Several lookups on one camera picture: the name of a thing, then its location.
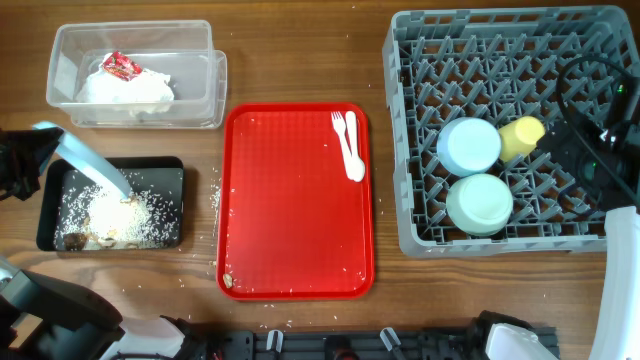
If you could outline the light blue plate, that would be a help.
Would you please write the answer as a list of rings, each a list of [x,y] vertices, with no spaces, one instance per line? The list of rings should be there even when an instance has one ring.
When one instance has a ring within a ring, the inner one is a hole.
[[[119,194],[122,199],[127,199],[131,195],[131,186],[124,175],[72,133],[48,121],[36,123],[32,129],[61,130],[62,135],[58,140],[59,145],[55,152],[62,159],[97,185]]]

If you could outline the yellow cup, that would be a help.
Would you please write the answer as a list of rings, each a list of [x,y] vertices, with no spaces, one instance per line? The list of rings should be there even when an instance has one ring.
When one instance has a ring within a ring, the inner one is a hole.
[[[537,142],[545,135],[543,123],[535,117],[521,117],[498,130],[501,138],[499,159],[511,161],[517,155],[526,156],[537,147]]]

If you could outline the brown food scrap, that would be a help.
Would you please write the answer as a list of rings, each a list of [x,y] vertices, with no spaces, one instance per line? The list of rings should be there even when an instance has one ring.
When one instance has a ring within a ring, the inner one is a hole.
[[[82,251],[88,242],[88,236],[83,233],[67,233],[63,236],[63,246],[66,251]]]

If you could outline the red snack wrapper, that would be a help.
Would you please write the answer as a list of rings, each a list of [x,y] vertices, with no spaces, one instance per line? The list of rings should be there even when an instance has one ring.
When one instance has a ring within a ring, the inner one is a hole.
[[[102,62],[102,69],[123,80],[129,82],[143,72],[143,68],[119,51],[114,51]]]

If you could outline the green bowl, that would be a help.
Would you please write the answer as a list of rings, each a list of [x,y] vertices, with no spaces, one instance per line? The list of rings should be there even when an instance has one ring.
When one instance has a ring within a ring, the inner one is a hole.
[[[475,174],[456,181],[445,204],[457,228],[474,236],[490,236],[506,226],[514,199],[509,187],[498,177]]]

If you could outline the light blue bowl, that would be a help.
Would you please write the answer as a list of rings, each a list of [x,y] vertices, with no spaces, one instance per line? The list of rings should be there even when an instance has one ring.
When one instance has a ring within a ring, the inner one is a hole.
[[[501,153],[498,130],[480,118],[462,117],[445,125],[438,134],[436,154],[451,174],[466,177],[485,173]]]

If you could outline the white napkin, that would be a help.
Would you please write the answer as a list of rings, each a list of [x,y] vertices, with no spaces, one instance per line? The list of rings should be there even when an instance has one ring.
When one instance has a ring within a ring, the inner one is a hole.
[[[144,69],[130,81],[120,79],[105,70],[89,75],[75,100],[78,103],[130,104],[140,106],[129,110],[131,116],[139,113],[163,113],[170,108],[164,103],[175,100],[169,86],[171,76]]]

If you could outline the white plastic spoon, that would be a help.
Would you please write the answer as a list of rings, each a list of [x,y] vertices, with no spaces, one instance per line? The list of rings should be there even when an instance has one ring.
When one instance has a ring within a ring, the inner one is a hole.
[[[351,149],[352,179],[361,182],[364,179],[366,167],[359,155],[357,117],[353,111],[346,112],[346,126]]]

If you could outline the white plastic fork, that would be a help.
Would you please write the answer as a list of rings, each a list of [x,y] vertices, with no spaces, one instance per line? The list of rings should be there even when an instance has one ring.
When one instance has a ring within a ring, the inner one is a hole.
[[[346,140],[346,122],[339,112],[332,112],[331,120],[333,129],[339,138],[346,174],[348,177],[351,177],[351,151]]]

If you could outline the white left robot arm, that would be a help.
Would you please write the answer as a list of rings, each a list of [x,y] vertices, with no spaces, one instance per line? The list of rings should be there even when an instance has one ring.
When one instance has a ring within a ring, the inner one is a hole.
[[[53,154],[95,183],[128,197],[131,187],[105,158],[51,123],[1,134],[1,197],[30,198]],[[4,359],[203,359],[206,343],[181,319],[125,319],[83,286],[1,261]]]

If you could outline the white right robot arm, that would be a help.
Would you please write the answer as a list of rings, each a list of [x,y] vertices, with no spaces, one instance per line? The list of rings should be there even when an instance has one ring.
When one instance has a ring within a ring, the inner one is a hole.
[[[603,135],[585,119],[564,119],[571,138],[542,143],[606,212],[606,275],[590,357],[639,360],[639,79],[622,80]],[[487,311],[468,328],[462,350],[467,359],[557,359],[528,323]]]

